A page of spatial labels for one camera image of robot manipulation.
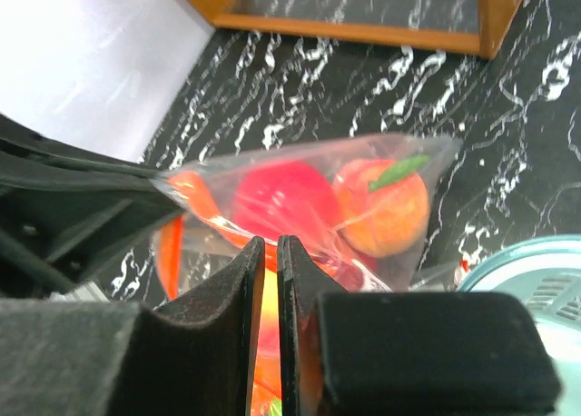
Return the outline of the small orange peach toy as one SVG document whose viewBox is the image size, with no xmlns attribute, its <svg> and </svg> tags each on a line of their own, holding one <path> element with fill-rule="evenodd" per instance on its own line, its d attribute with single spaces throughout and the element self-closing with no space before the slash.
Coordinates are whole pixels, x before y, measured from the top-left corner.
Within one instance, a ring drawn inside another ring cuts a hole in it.
<svg viewBox="0 0 581 416">
<path fill-rule="evenodd" d="M 340 205 L 339 230 L 355 250 L 374 258 L 402 253 L 428 227 L 430 195 L 421 176 L 409 168 L 406 176 L 394 159 L 356 159 L 335 175 L 333 190 Z"/>
</svg>

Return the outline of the yellow orange peach toy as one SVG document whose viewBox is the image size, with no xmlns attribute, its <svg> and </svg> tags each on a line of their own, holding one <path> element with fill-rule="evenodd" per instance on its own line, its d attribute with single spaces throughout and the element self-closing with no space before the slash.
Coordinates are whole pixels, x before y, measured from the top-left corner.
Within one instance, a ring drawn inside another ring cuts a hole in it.
<svg viewBox="0 0 581 416">
<path fill-rule="evenodd" d="M 279 332 L 278 281 L 275 272 L 267 270 L 261 302 L 254 380 L 276 396 L 281 396 L 281 360 Z"/>
</svg>

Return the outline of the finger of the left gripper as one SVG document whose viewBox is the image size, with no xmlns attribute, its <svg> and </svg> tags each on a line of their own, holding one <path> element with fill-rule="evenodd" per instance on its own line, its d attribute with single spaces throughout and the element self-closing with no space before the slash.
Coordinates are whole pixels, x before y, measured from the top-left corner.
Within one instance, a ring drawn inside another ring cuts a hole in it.
<svg viewBox="0 0 581 416">
<path fill-rule="evenodd" d="M 66 293 L 181 215 L 158 170 L 1 118 L 1 291 Z"/>
</svg>

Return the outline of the light blue plastic basket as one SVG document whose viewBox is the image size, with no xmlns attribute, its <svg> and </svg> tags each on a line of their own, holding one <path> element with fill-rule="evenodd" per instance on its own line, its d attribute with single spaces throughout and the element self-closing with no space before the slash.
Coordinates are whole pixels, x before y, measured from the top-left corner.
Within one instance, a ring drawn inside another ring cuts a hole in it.
<svg viewBox="0 0 581 416">
<path fill-rule="evenodd" d="M 557 415 L 580 413 L 580 236 L 553 235 L 493 254 L 464 278 L 461 292 L 502 292 L 534 318 L 563 384 Z"/>
</svg>

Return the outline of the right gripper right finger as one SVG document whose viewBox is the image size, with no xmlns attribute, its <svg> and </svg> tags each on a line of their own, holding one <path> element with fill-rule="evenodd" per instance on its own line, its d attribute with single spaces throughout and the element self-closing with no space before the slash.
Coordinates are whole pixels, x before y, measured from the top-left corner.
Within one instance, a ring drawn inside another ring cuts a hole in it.
<svg viewBox="0 0 581 416">
<path fill-rule="evenodd" d="M 348 292 L 300 240 L 277 246 L 286 415 L 547 415 L 561 381 L 498 292 Z"/>
</svg>

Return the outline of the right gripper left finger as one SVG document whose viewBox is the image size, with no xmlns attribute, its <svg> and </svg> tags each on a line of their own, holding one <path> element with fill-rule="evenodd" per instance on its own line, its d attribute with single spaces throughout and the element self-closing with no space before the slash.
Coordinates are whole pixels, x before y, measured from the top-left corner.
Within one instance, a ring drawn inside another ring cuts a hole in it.
<svg viewBox="0 0 581 416">
<path fill-rule="evenodd" d="M 1 302 L 4 415 L 247 415 L 265 243 L 152 310 Z"/>
</svg>

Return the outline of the green apple toy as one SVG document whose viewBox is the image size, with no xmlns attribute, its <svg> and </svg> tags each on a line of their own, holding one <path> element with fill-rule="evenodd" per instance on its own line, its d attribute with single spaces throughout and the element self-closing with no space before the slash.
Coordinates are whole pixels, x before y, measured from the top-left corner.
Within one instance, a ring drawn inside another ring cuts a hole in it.
<svg viewBox="0 0 581 416">
<path fill-rule="evenodd" d="M 282 402 L 280 399 L 273 399 L 267 409 L 267 416 L 282 416 Z"/>
</svg>

